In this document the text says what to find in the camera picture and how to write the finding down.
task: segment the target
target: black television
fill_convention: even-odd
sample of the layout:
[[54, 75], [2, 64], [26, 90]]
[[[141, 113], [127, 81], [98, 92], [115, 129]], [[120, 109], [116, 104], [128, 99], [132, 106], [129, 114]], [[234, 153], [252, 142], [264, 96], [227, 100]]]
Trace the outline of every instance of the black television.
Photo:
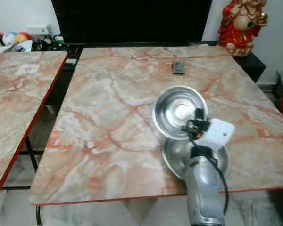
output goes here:
[[67, 44], [200, 42], [212, 0], [52, 0]]

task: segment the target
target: red table edge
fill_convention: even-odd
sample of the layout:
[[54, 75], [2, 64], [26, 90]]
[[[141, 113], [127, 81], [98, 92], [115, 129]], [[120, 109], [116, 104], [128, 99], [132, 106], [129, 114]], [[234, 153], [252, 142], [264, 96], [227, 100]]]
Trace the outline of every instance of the red table edge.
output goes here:
[[5, 172], [4, 172], [4, 174], [3, 174], [2, 178], [1, 178], [1, 180], [0, 180], [0, 191], [1, 191], [1, 188], [3, 187], [3, 185], [4, 185], [4, 183], [5, 183], [6, 178], [8, 177], [9, 172], [10, 172], [11, 168], [13, 167], [13, 165], [14, 165], [14, 163], [15, 163], [15, 161], [16, 161], [16, 159], [17, 159], [19, 153], [20, 153], [20, 151], [22, 150], [22, 148], [23, 148], [23, 146], [24, 146], [24, 143], [25, 143], [25, 141], [26, 141], [26, 139], [27, 139], [27, 137], [28, 137], [28, 134], [30, 133], [30, 131], [31, 131], [31, 129], [32, 129], [32, 127], [33, 127], [33, 125], [34, 125], [36, 119], [37, 119], [38, 116], [39, 116], [39, 114], [41, 113], [41, 110], [42, 110], [42, 108], [44, 107], [44, 104], [45, 104], [45, 102], [46, 102], [46, 100], [47, 100], [47, 98], [48, 98], [48, 95], [50, 94], [50, 92], [51, 92], [53, 86], [55, 85], [58, 76], [61, 74], [62, 68], [63, 68], [63, 66], [64, 66], [64, 64], [65, 64], [65, 61], [67, 60], [68, 55], [69, 55], [69, 54], [67, 53], [66, 56], [65, 56], [64, 61], [62, 62], [61, 66], [60, 66], [60, 68], [59, 68], [59, 70], [58, 70], [58, 72], [57, 72], [57, 74], [56, 74], [56, 77], [53, 79], [53, 81], [52, 81], [52, 83], [51, 83], [49, 89], [47, 90], [47, 93], [45, 94], [45, 96], [44, 96], [44, 98], [43, 98], [43, 100], [42, 100], [42, 102], [41, 102], [41, 104], [40, 104], [40, 106], [39, 106], [39, 108], [38, 108], [36, 114], [34, 115], [34, 117], [33, 117], [32, 121], [31, 121], [30, 125], [28, 126], [28, 129], [26, 130], [26, 132], [25, 132], [25, 134], [24, 134], [24, 136], [23, 136], [21, 142], [20, 142], [19, 145], [18, 145], [18, 148], [16, 149], [16, 151], [15, 151], [15, 153], [14, 153], [14, 156], [12, 157], [11, 161], [9, 162], [9, 164], [8, 164], [6, 170], [5, 170]]
[[[230, 191], [230, 193], [243, 193], [243, 192], [254, 192], [254, 191], [270, 191], [270, 190], [283, 190], [283, 187], [268, 187], [268, 188], [258, 188], [258, 189], [245, 189], [245, 190], [236, 190]], [[128, 198], [115, 198], [115, 199], [100, 199], [100, 200], [88, 200], [88, 201], [80, 201], [80, 202], [57, 202], [57, 203], [44, 203], [44, 204], [36, 204], [31, 203], [35, 206], [54, 206], [54, 205], [70, 205], [70, 204], [84, 204], [84, 203], [92, 203], [92, 202], [110, 202], [110, 201], [127, 201], [127, 200], [135, 200], [135, 199], [157, 199], [157, 198], [166, 198], [166, 197], [179, 197], [186, 196], [186, 194], [170, 194], [170, 195], [156, 195], [156, 196], [143, 196], [143, 197], [128, 197]]]

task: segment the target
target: black metal table frame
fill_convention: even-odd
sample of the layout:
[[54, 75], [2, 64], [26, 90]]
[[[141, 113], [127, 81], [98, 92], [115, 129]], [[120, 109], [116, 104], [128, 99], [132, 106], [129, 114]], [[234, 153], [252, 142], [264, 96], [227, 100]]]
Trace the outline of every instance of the black metal table frame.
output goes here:
[[[38, 164], [37, 164], [35, 155], [42, 155], [44, 151], [34, 151], [32, 149], [32, 145], [31, 145], [28, 137], [25, 140], [25, 144], [26, 144], [26, 147], [27, 147], [27, 151], [20, 151], [19, 155], [29, 155], [30, 160], [33, 164], [34, 172], [37, 172]], [[6, 187], [2, 187], [1, 190], [29, 190], [29, 189], [30, 189], [30, 186], [6, 186]], [[36, 220], [37, 220], [38, 226], [42, 225], [40, 209], [41, 209], [40, 206], [36, 206]]]

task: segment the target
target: red statue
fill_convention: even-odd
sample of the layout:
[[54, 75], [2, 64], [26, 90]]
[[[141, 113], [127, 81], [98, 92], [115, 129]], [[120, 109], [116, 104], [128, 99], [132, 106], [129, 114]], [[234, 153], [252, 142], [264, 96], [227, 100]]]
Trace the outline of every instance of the red statue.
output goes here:
[[223, 9], [223, 19], [218, 31], [219, 45], [234, 57], [250, 54], [252, 36], [258, 36], [262, 26], [268, 23], [268, 15], [262, 13], [267, 0], [232, 0]]

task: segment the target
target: marble table top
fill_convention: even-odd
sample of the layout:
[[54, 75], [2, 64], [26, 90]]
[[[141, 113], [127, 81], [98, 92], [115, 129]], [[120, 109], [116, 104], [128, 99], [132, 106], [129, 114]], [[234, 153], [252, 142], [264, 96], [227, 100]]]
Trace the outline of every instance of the marble table top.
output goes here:
[[0, 189], [67, 52], [0, 54]]
[[[174, 60], [186, 75], [172, 75]], [[33, 204], [184, 195], [161, 155], [151, 110], [166, 88], [186, 85], [210, 117], [236, 126], [230, 191], [283, 187], [283, 116], [221, 47], [86, 48], [30, 190]]]

